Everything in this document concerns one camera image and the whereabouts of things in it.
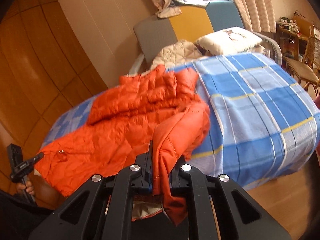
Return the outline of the person's left hand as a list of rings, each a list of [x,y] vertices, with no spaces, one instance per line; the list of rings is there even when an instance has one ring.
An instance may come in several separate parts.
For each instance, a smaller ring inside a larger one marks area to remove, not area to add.
[[[27,177],[27,180],[24,183],[17,183],[16,184],[16,191],[18,194],[22,194],[23,191],[25,191],[26,193],[30,194],[31,196],[35,196],[35,189],[34,186],[31,182],[31,180],[29,179],[29,177]]]

